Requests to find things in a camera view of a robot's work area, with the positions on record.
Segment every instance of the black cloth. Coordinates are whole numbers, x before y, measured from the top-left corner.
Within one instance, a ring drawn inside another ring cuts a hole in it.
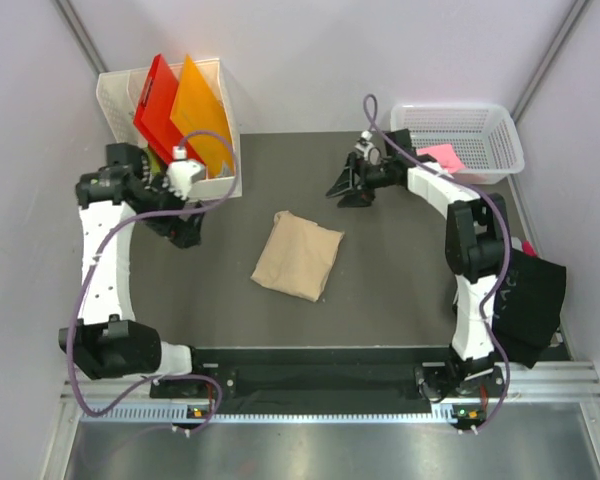
[[[560,326],[566,286],[566,267],[512,251],[493,315],[493,333],[509,360],[535,365]]]

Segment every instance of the white plastic basket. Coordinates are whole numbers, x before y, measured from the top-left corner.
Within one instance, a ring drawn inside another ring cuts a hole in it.
[[[238,124],[233,114],[231,101],[222,75],[222,64],[219,59],[195,62],[196,66],[211,87],[213,94],[224,106],[233,149],[236,152],[240,167],[238,186],[232,197],[242,196],[242,163],[240,161],[240,134]],[[182,64],[170,65],[171,70],[180,78]],[[136,106],[142,93],[149,67],[135,70],[102,73],[98,78],[96,97],[107,123],[117,142],[127,142],[140,147],[146,147],[147,141],[133,126]],[[197,182],[192,191],[192,198],[209,200],[219,198],[229,190],[233,177],[211,178]]]
[[[524,168],[518,132],[500,105],[396,105],[391,130],[408,128],[414,148],[450,143],[467,167],[454,174],[475,184],[494,184]]]

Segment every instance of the folded cloth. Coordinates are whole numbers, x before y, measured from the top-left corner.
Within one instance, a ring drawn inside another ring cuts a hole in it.
[[[531,368],[560,326],[567,269],[513,250],[493,308],[493,333],[509,360]]]
[[[336,260],[344,232],[278,212],[251,279],[265,288],[316,302]]]

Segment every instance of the red folder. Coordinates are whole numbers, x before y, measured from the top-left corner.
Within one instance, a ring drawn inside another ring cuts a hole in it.
[[[167,165],[173,161],[173,147],[182,140],[182,134],[169,118],[177,91],[178,79],[164,57],[157,55],[144,82],[133,124]],[[201,161],[189,142],[186,148],[189,158]]]

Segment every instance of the light purple wall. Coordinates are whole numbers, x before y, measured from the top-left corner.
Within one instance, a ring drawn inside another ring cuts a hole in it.
[[[568,267],[563,323],[600,375],[600,0],[519,126],[523,197],[544,255]]]
[[[159,52],[172,62],[220,57],[243,133],[360,130],[369,92],[381,113],[399,102],[512,108],[570,4],[74,0],[112,70]]]
[[[111,141],[95,77],[48,0],[0,2],[0,479],[37,478],[79,287],[73,186]]]

